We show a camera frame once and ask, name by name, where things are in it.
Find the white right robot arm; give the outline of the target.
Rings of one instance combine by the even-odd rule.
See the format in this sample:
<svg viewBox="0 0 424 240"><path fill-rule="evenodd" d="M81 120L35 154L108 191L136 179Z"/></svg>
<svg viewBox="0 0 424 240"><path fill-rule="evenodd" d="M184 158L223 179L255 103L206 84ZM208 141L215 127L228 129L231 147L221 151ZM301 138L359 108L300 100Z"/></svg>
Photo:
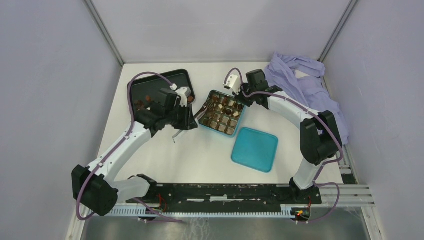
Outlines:
<svg viewBox="0 0 424 240"><path fill-rule="evenodd" d="M342 152L342 140L334 114L317 111L291 98L276 85L269 85L261 69L241 76L229 74L224 86L234 98L250 107L257 104L273 111L299 129L299 147L303 156L299 169L290 180L289 199L302 204L309 198L308 189L316 184L324 166L335 162L336 153Z"/></svg>

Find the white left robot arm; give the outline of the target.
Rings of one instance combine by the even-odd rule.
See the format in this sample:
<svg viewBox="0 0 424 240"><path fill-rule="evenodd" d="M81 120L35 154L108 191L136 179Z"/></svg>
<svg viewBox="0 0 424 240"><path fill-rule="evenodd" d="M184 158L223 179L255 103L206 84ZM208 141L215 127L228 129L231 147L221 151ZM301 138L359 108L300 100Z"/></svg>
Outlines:
<svg viewBox="0 0 424 240"><path fill-rule="evenodd" d="M130 110L131 122L120 138L90 164L77 165L72 170L72 194L77 209L84 205L92 214L105 216L120 202L139 198L151 204L156 200L152 179L140 176L115 179L141 146L165 126L183 131L198 127L189 103L191 93L189 87L172 85L160 89L141 109Z"/></svg>

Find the teal chocolate box with dividers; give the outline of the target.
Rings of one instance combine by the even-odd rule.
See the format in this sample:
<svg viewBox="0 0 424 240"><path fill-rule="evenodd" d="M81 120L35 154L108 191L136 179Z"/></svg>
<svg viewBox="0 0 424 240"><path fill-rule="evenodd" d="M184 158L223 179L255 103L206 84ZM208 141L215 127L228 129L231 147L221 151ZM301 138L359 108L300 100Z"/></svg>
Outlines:
<svg viewBox="0 0 424 240"><path fill-rule="evenodd" d="M234 137L242 121L245 105L237 101L232 95L217 90L211 90L205 102L212 101L213 107L199 119L199 124L213 132L227 137ZM234 112L239 112L238 117L233 117Z"/></svg>

